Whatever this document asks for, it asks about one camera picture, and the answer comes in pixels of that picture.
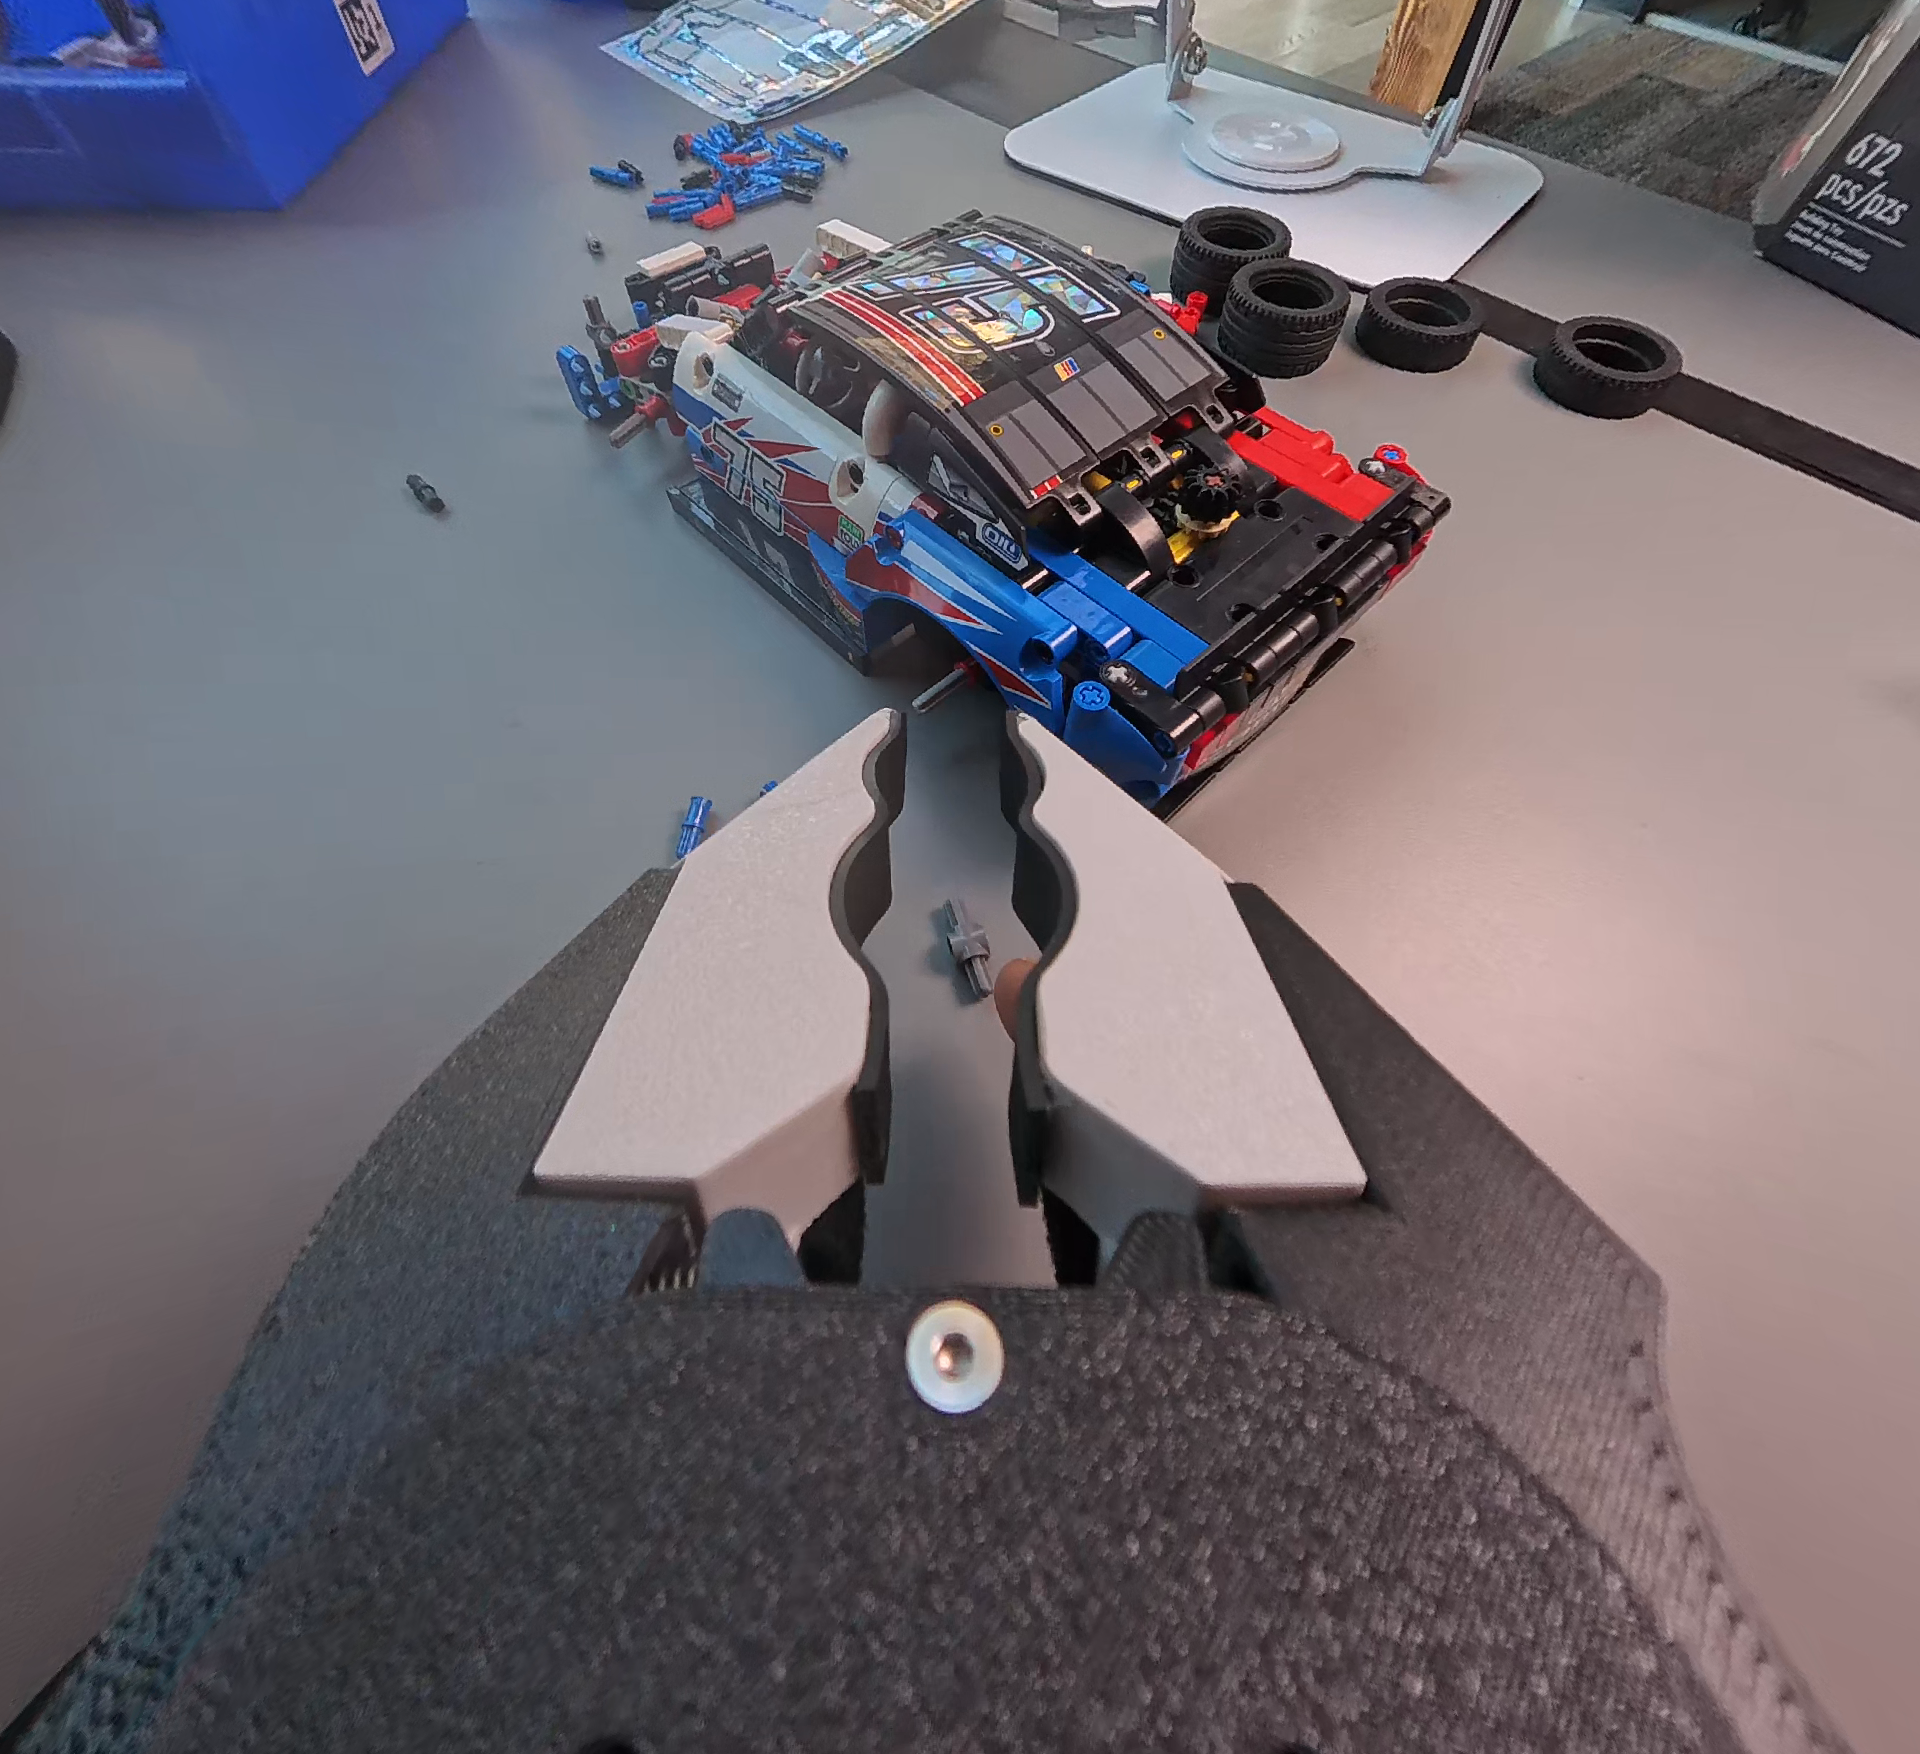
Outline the black product box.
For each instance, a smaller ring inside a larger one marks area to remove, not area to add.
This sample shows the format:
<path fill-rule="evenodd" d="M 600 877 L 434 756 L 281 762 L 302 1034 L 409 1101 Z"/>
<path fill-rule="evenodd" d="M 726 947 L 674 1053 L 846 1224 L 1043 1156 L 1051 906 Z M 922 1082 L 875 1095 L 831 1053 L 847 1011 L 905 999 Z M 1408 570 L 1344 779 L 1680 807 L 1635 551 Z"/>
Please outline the black product box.
<path fill-rule="evenodd" d="M 1919 6 L 1860 43 L 1758 187 L 1755 249 L 1909 335 L 1919 333 Z"/>

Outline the holographic sticker sheet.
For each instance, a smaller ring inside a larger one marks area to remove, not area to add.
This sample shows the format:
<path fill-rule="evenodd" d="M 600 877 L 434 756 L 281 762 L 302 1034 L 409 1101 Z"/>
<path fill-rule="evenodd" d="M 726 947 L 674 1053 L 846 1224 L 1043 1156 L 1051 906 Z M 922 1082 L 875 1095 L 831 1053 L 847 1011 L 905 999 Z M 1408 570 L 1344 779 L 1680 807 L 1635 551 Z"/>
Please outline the holographic sticker sheet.
<path fill-rule="evenodd" d="M 982 0 L 680 0 L 604 43 L 729 124 L 789 117 L 877 70 Z"/>

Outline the blue parts bin with tag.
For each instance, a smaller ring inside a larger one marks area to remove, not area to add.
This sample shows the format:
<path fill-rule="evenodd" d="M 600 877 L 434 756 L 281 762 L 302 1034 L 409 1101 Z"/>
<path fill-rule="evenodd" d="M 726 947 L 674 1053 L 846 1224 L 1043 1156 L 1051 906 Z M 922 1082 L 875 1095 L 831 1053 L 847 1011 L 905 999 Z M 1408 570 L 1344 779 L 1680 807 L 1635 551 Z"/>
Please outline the blue parts bin with tag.
<path fill-rule="evenodd" d="M 131 0 L 155 60 L 61 60 L 94 0 L 5 0 L 9 209 L 287 206 L 468 0 Z"/>

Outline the white monitor stand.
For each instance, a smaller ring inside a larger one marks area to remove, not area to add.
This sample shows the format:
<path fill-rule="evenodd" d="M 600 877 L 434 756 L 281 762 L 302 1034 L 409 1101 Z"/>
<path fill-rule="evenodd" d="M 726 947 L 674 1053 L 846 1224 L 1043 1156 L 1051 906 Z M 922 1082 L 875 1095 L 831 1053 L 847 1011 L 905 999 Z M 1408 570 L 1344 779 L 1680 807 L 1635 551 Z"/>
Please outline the white monitor stand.
<path fill-rule="evenodd" d="M 1524 157 L 1455 153 L 1517 1 L 1491 1 L 1458 95 L 1417 121 L 1208 70 L 1195 0 L 1168 0 L 1164 66 L 1012 127 L 1004 153 L 1165 221 L 1202 206 L 1275 209 L 1309 260 L 1351 284 L 1452 277 L 1544 186 Z"/>

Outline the grey desk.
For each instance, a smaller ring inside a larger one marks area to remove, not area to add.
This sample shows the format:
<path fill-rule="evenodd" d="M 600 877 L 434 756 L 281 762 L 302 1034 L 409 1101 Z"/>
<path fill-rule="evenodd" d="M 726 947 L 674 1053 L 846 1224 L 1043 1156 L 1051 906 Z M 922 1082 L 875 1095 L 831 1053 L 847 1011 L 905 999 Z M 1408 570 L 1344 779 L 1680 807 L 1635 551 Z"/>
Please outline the grey desk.
<path fill-rule="evenodd" d="M 910 693 L 567 403 L 681 117 L 619 24 L 470 0 L 284 211 L 5 216 L 5 1722 L 397 1106 Z M 1657 1267 L 1740 1591 L 1916 1749 L 1916 522 L 1493 343 L 1275 398 L 1452 515 L 1178 826 Z"/>

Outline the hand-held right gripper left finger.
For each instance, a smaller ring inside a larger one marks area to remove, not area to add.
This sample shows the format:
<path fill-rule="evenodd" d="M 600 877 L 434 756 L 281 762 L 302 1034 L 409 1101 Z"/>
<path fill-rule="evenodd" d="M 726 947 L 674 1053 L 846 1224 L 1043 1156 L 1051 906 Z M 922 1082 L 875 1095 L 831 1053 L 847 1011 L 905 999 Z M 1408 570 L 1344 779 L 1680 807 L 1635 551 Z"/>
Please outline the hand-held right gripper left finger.
<path fill-rule="evenodd" d="M 812 1282 L 858 1282 L 892 1142 L 905 720 L 881 710 L 680 861 L 533 1165 L 542 1193 L 663 1203 L 691 1249 L 756 1211 Z"/>

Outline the toy race car model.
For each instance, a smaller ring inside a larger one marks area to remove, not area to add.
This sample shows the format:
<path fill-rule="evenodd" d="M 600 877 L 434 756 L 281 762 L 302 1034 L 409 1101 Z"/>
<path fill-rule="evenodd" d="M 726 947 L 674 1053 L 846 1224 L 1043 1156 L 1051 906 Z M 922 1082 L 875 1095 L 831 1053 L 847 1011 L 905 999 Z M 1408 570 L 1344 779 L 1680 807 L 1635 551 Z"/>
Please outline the toy race car model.
<path fill-rule="evenodd" d="M 1173 815 L 1354 644 L 1451 498 L 1216 354 L 1207 298 L 1014 216 L 885 240 L 692 240 L 585 298 L 557 362 L 677 518 L 859 671 L 910 639 Z"/>

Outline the pile of blue pins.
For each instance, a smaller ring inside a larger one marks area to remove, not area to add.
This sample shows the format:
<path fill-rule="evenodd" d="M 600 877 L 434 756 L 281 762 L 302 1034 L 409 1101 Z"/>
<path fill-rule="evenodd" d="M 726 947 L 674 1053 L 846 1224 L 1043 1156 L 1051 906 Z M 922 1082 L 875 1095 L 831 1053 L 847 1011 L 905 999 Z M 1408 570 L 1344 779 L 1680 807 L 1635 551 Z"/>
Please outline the pile of blue pins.
<path fill-rule="evenodd" d="M 715 232 L 768 206 L 812 206 L 852 151 L 812 124 L 748 128 L 710 124 L 674 138 L 681 160 L 676 186 L 653 187 L 631 158 L 592 163 L 589 179 L 606 189 L 643 195 L 652 221 Z"/>

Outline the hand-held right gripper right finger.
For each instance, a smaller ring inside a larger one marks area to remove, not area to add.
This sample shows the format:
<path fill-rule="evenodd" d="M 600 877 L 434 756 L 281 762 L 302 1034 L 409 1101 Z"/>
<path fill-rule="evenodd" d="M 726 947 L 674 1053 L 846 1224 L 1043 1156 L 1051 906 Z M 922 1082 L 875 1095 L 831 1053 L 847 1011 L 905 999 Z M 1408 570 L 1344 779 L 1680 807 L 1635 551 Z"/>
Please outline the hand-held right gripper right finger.
<path fill-rule="evenodd" d="M 1059 1282 L 1146 1213 L 1345 1207 L 1367 1187 L 1238 891 L 1036 720 L 1002 736 L 1014 912 L 1010 1152 Z"/>

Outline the black rubber tyre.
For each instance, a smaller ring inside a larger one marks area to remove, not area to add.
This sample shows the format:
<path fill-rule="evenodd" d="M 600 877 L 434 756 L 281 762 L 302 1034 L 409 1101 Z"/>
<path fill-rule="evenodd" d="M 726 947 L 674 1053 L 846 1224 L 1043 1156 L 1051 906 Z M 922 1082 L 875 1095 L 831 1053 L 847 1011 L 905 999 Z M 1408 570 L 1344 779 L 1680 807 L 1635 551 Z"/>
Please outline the black rubber tyre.
<path fill-rule="evenodd" d="M 1484 324 L 1484 301 L 1466 284 L 1425 275 L 1386 277 L 1365 293 L 1354 343 L 1382 366 L 1440 375 L 1468 358 Z"/>
<path fill-rule="evenodd" d="M 1345 326 L 1350 284 L 1293 256 L 1267 256 L 1229 281 L 1216 324 L 1216 354 L 1238 372 L 1293 378 L 1318 372 Z"/>
<path fill-rule="evenodd" d="M 1291 249 L 1291 227 L 1256 208 L 1200 208 L 1178 230 L 1171 294 L 1181 302 L 1202 294 L 1207 313 L 1219 316 L 1241 269 L 1261 260 L 1282 260 Z"/>
<path fill-rule="evenodd" d="M 1675 341 L 1618 316 L 1577 316 L 1552 326 L 1534 378 L 1557 404 L 1600 419 L 1638 417 L 1685 372 Z"/>

